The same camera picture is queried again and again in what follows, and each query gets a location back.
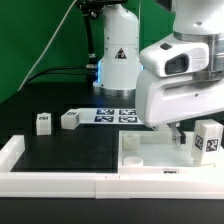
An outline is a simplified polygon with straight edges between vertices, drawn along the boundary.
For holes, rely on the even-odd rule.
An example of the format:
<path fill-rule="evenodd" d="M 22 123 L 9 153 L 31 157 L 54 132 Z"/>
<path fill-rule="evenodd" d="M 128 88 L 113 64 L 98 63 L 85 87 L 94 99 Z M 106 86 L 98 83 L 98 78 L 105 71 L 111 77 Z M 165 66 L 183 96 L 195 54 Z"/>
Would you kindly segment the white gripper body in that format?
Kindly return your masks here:
<path fill-rule="evenodd" d="M 224 111 L 224 79 L 194 80 L 190 74 L 160 79 L 143 70 L 136 84 L 140 121 L 155 127 Z"/>

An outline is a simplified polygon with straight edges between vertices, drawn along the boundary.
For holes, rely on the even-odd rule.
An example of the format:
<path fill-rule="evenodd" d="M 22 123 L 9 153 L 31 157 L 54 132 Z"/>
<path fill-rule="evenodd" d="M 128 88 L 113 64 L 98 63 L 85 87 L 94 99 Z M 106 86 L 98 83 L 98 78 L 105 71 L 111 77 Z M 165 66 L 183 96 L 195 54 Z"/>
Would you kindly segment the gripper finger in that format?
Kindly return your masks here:
<path fill-rule="evenodd" d="M 182 131 L 179 123 L 170 123 L 169 128 L 172 132 L 172 140 L 176 145 L 183 145 L 186 143 L 186 134 Z"/>

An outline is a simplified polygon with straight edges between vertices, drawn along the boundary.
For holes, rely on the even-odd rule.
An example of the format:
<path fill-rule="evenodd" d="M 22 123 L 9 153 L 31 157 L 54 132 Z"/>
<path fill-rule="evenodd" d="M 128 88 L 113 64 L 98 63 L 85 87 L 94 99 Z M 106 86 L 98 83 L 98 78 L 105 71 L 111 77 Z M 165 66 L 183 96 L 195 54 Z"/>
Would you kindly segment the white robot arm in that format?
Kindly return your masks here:
<path fill-rule="evenodd" d="M 224 0 L 154 0 L 175 14 L 173 32 L 139 50 L 137 18 L 118 2 L 104 8 L 97 91 L 135 95 L 148 127 L 224 111 Z"/>

